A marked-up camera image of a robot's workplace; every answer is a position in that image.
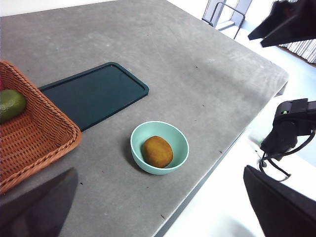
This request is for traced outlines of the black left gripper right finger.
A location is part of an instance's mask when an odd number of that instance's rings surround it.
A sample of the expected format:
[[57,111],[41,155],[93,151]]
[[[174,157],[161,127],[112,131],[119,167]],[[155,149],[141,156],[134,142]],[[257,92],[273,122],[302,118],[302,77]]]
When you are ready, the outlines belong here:
[[314,237],[316,202],[258,171],[244,168],[246,191],[267,237]]

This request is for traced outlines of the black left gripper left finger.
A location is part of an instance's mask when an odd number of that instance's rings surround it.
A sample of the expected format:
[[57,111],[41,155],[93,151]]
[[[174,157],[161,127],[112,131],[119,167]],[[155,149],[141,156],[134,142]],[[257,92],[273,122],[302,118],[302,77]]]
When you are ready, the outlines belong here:
[[2,237],[57,237],[71,209],[78,173],[70,168],[0,205]]

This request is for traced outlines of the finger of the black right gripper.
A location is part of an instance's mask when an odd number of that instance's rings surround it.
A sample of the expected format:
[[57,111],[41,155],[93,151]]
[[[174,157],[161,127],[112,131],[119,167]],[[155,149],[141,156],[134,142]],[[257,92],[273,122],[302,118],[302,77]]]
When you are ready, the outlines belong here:
[[316,12],[303,11],[294,14],[276,29],[272,36],[261,41],[262,46],[275,46],[290,42],[311,40],[316,37]]
[[277,0],[272,4],[269,15],[249,35],[249,39],[267,39],[278,27],[294,16],[299,1]]

